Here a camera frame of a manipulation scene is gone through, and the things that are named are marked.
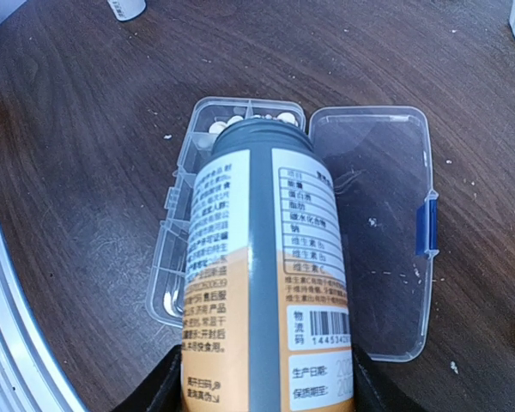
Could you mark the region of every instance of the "pill organizer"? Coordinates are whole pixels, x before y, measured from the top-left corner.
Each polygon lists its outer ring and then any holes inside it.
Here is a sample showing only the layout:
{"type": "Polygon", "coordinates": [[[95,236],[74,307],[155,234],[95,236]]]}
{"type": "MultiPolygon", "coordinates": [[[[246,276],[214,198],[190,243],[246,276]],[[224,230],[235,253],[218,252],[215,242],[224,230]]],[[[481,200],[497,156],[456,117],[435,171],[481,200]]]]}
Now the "pill organizer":
{"type": "MultiPolygon", "coordinates": [[[[209,127],[286,112],[306,130],[292,102],[209,97],[195,105],[151,268],[147,309],[156,320],[182,325],[191,194],[216,138],[209,127]]],[[[438,253],[427,119],[413,107],[326,107],[312,115],[309,137],[334,179],[353,343],[377,361],[411,361],[425,346],[438,253]]]]}

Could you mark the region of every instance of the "nutrition facts table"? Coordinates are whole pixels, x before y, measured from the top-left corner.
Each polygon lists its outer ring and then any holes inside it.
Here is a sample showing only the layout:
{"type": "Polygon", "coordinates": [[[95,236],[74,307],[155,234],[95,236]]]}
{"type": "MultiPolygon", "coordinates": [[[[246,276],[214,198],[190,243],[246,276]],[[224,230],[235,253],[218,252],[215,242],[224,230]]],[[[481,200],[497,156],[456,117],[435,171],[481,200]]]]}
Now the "nutrition facts table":
{"type": "Polygon", "coordinates": [[[336,199],[330,178],[317,172],[278,170],[284,270],[333,276],[345,282],[336,199]]]}

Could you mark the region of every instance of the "table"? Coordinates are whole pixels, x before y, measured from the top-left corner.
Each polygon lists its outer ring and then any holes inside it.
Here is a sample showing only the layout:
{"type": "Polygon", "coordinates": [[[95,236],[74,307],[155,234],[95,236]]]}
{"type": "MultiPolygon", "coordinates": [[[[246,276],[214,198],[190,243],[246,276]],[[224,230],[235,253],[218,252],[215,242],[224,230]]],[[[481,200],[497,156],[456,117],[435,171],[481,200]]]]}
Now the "table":
{"type": "Polygon", "coordinates": [[[226,95],[426,113],[441,195],[428,342],[383,368],[431,411],[515,410],[509,10],[148,0],[120,23],[104,1],[21,6],[0,27],[0,221],[88,408],[109,410],[180,339],[145,311],[148,270],[191,108],[226,95]]]}

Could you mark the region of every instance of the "pill box lid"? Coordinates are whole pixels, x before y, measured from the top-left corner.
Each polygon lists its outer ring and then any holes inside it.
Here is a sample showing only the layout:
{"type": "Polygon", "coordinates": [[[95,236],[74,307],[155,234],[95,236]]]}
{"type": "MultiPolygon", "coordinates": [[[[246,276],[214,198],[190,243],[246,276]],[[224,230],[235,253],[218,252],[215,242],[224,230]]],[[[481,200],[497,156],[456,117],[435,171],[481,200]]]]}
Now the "pill box lid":
{"type": "Polygon", "coordinates": [[[353,343],[376,361],[411,361],[425,346],[438,253],[426,116],[326,107],[309,136],[334,179],[353,343]]]}

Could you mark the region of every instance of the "supplement bottle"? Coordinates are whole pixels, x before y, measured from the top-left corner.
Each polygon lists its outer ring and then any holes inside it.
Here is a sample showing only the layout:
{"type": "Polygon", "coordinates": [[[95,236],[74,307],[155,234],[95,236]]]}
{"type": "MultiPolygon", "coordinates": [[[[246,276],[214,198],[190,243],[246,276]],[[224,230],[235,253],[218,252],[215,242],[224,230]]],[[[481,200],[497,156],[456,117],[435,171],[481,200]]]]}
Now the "supplement bottle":
{"type": "Polygon", "coordinates": [[[227,127],[196,177],[185,279],[185,412],[354,411],[332,178],[308,136],[227,127]]]}

